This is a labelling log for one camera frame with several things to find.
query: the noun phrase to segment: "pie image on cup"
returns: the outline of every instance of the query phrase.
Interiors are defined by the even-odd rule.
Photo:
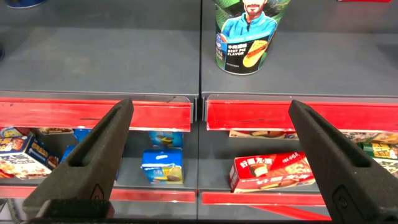
[[[248,54],[243,58],[243,65],[246,68],[253,67],[266,51],[268,41],[255,40],[249,49]]]

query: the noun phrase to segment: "oreo box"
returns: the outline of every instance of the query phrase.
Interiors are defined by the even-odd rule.
[[[182,149],[182,133],[171,131],[148,131],[150,140],[155,147],[162,149]]]
[[[0,138],[0,163],[3,172],[20,179],[48,176],[58,166],[59,158],[34,136]]]
[[[182,184],[182,150],[145,149],[141,169],[151,183]]]

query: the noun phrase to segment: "store shelf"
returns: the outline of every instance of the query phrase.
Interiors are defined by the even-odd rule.
[[[11,91],[1,94],[0,126],[92,128],[115,100],[131,97],[132,129],[189,131],[200,0],[1,3],[0,37],[0,91]]]
[[[55,151],[64,151],[67,145],[76,144],[76,139],[70,134],[41,136],[39,139]],[[144,149],[152,148],[151,141],[146,132],[131,131],[111,198],[159,202],[163,200],[178,202],[184,198],[184,201],[194,202],[198,179],[198,126],[196,123],[190,133],[184,134],[183,143],[184,183],[150,184],[141,170],[141,158]],[[0,197],[26,197],[42,180],[0,179]]]
[[[26,216],[22,211],[22,198],[15,199],[17,212],[22,220]],[[133,218],[133,219],[189,219],[197,217],[196,203],[164,203],[164,202],[125,202],[111,201],[115,209],[114,218]],[[11,216],[7,207],[0,212],[0,222],[11,221]]]
[[[398,3],[290,4],[262,70],[237,76],[215,64],[214,4],[203,1],[201,90],[208,129],[292,129],[289,103],[311,96],[309,102],[340,129],[398,131],[398,117],[391,116],[398,108]]]
[[[235,157],[302,151],[296,140],[229,138],[226,131],[207,131],[204,122],[200,123],[199,140],[198,189],[201,191],[230,192],[228,174]],[[319,189],[313,184],[264,192],[319,194]]]
[[[199,130],[198,218],[207,220],[330,220],[316,184],[233,194],[228,174],[235,157],[301,151],[296,140],[229,138]]]
[[[199,202],[206,192],[201,194]],[[326,207],[198,203],[201,220],[331,220]]]

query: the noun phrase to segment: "snack box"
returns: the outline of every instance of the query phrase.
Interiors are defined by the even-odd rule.
[[[398,144],[398,133],[380,133],[372,139],[372,142]]]
[[[343,132],[343,134],[353,143],[370,142],[379,133],[359,133],[359,132]]]
[[[78,142],[82,142],[82,140],[90,133],[91,129],[75,129],[73,136],[77,138]]]
[[[75,148],[76,146],[67,146],[67,149],[65,150],[65,152],[63,153],[61,162],[64,161],[67,156],[72,152],[72,150]]]
[[[0,127],[0,138],[31,135],[31,128]]]
[[[294,131],[229,131],[233,138],[294,139],[299,140]]]
[[[56,168],[59,158],[34,136],[0,138],[2,171],[20,179],[45,177]]]
[[[235,158],[229,182],[233,193],[293,187],[315,182],[304,152]]]
[[[182,150],[145,149],[141,169],[153,184],[182,184]]]
[[[72,134],[73,129],[70,128],[37,128],[41,134]]]
[[[373,158],[378,164],[385,168],[390,174],[398,178],[398,160]]]
[[[162,149],[182,149],[182,133],[171,131],[148,131],[152,145]]]
[[[354,143],[372,141],[379,133],[343,132]],[[232,138],[293,139],[299,140],[294,131],[229,131]]]
[[[380,159],[397,159],[398,144],[360,143],[358,144],[370,157]]]

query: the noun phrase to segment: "red shelf edge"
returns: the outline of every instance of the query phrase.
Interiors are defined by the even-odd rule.
[[[344,131],[398,132],[398,103],[304,101]],[[290,101],[207,100],[208,130],[294,131]]]
[[[326,206],[320,194],[203,192],[201,202],[204,205]]]
[[[0,97],[0,126],[93,128],[118,100]],[[190,102],[135,101],[131,129],[190,131]]]
[[[26,198],[35,187],[0,186],[0,198]],[[113,189],[110,200],[138,201],[138,202],[179,202],[195,203],[196,193],[192,191],[176,190],[135,190]]]
[[[283,205],[250,205],[252,208],[264,210],[267,212],[276,213],[279,215],[284,215],[290,218],[296,218],[299,220],[308,221],[331,221],[331,218],[326,215],[320,215],[317,213],[305,211],[298,208],[292,208]]]

